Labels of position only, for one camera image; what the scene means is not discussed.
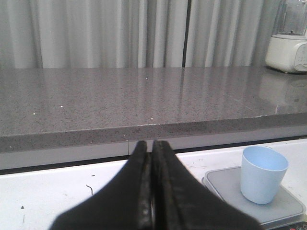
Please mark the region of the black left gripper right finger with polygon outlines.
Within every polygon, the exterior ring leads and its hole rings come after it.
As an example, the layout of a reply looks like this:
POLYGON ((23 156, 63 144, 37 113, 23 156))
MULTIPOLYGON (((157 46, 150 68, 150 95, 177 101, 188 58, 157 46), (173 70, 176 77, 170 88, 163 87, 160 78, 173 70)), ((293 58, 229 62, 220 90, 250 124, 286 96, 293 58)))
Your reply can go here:
POLYGON ((152 151, 157 230, 260 230, 252 217, 219 199, 181 163, 166 141, 152 151))

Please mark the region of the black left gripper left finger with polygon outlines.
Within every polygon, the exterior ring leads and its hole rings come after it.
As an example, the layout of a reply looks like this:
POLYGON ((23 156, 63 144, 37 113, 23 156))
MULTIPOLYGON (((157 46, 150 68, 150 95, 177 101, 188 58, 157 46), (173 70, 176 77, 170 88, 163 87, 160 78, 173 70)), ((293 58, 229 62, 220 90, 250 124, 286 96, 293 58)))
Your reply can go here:
POLYGON ((139 141, 123 168, 86 201, 60 214, 52 230, 151 230, 151 155, 139 141))

